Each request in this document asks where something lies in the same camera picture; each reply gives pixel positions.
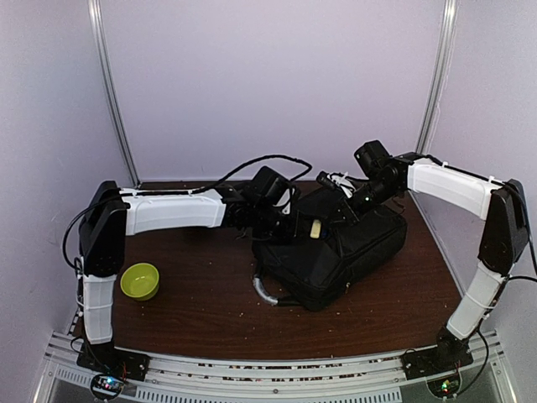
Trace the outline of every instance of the lavender wall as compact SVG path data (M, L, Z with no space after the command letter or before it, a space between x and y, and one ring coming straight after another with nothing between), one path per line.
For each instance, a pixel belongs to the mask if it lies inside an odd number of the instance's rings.
M100 181L128 177L87 5L0 8L0 401L22 402L51 332L75 311L75 277L60 258L65 225Z
M524 183L537 233L537 3L461 2L449 80L431 153L454 166ZM466 289L475 273L482 223L455 207L420 197L455 275ZM533 275L528 251L515 273ZM537 292L509 284L492 318L514 367L521 401L535 401Z
M352 152L364 141L382 139L393 153L413 149L443 7L425 0L103 2L140 176L214 179L268 153L357 173Z

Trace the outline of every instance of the zip tie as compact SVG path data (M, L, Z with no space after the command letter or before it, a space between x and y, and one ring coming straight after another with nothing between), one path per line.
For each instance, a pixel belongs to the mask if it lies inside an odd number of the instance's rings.
M101 305L101 306L89 306L87 308L85 308L87 311L93 311L95 309L104 309L104 308L110 308L111 306L113 305L112 304L106 304L106 305Z
M466 293L466 295L470 301L473 301L474 304L476 304L477 306L480 306L481 308L483 309L494 309L495 306L486 306L486 305L483 305L481 302L479 302L478 300L476 300L473 296L471 296L470 294Z

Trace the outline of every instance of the yellow-green bowl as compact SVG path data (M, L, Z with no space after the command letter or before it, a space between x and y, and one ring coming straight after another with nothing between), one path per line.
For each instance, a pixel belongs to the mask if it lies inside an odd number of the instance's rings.
M136 301L147 301L159 290L159 271L149 263L138 263L123 273L121 290Z

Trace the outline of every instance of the bag handle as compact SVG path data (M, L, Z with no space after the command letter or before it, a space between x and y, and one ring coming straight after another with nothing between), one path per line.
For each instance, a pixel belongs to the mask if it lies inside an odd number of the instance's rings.
M271 306L299 306L300 303L293 296L271 296L263 285L264 270L261 264L257 264L255 273L253 274L253 288L261 297L263 302Z

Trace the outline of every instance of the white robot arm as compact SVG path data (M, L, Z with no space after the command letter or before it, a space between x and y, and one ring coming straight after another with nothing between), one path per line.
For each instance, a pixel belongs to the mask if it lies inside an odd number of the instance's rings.
M486 220L477 273L439 333L438 349L434 351L439 367L444 361L449 365L464 362L468 338L493 309L509 271L528 243L527 223L519 202L524 199L522 186L517 181L485 179L416 153L392 157L378 141L364 144L355 157L369 178L356 190L349 192L348 182L341 177L321 172L317 178L323 186L339 188L347 195L345 203L352 216L344 217L346 223L407 190L438 197ZM91 356L110 367L118 360L131 359L137 364L146 359L118 357L119 350L113 347L113 284L123 266L126 236L163 228L224 226L251 227L263 234L260 238L268 235L291 240L296 234L295 220L292 208L282 208L282 200L298 195L289 181L267 167L238 189L219 186L195 191L140 191L118 189L115 182L104 182L91 202L95 208L84 216L79 229L84 323ZM339 219L335 213L332 221L336 225ZM416 362L416 357L407 359ZM79 365L96 368L96 363L82 354ZM144 372L136 369L128 373L132 379L144 377Z

